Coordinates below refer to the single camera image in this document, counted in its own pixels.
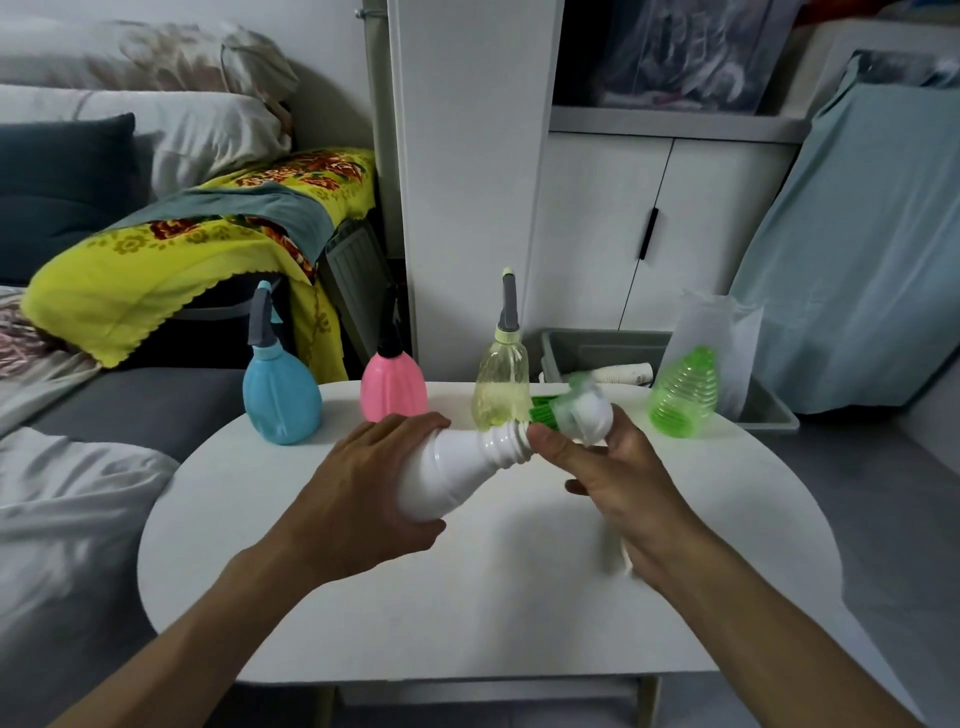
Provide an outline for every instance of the blue spray bottle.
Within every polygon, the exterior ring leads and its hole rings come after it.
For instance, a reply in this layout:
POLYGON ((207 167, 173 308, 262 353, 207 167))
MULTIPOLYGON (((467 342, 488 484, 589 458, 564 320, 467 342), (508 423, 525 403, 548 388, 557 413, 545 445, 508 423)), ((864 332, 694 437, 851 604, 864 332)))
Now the blue spray bottle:
POLYGON ((253 359, 243 376, 243 404, 253 429, 277 445, 293 445, 320 426, 320 389, 303 363, 283 350, 271 327, 270 283, 260 281, 250 308, 253 359))

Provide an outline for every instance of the black door handle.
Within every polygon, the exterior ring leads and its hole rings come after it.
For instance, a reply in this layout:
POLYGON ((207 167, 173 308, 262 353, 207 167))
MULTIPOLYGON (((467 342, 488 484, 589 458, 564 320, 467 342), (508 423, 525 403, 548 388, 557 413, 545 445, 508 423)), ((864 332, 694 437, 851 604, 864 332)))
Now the black door handle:
POLYGON ((643 232, 643 242, 640 243, 640 260, 647 256, 647 248, 650 247, 650 238, 654 235, 654 226, 657 224, 657 216, 660 211, 656 207, 650 208, 650 217, 647 218, 647 229, 643 232))

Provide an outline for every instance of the shelf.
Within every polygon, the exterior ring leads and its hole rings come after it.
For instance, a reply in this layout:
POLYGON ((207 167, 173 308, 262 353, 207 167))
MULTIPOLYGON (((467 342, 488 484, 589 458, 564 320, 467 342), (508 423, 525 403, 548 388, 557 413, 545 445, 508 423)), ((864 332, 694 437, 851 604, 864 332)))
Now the shelf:
POLYGON ((802 144, 810 122, 738 113, 553 107, 550 131, 802 144))

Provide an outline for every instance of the white plastic bag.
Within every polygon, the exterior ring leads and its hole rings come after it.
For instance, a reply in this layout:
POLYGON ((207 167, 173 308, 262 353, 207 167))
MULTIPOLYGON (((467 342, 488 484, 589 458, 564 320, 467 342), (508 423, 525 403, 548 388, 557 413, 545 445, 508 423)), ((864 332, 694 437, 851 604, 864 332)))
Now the white plastic bag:
POLYGON ((747 400, 762 320, 762 305, 743 305, 733 296, 684 291, 680 320, 663 353, 660 371, 696 347, 710 347, 720 380, 717 412, 735 421, 747 400))

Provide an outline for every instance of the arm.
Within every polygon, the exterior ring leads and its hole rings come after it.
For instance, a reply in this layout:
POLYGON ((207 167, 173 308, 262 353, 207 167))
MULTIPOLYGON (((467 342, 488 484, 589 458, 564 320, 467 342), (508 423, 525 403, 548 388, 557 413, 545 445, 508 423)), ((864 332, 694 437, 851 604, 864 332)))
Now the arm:
POLYGON ((530 445, 574 475, 627 542, 635 571, 680 613, 765 728, 921 724, 812 619, 693 513, 646 436, 614 408, 606 449, 531 425, 530 445))
POLYGON ((396 476, 427 434, 448 425, 436 413, 360 425, 260 542, 234 556, 196 604, 51 728, 203 725, 301 599, 433 545, 444 522, 403 519, 396 476))

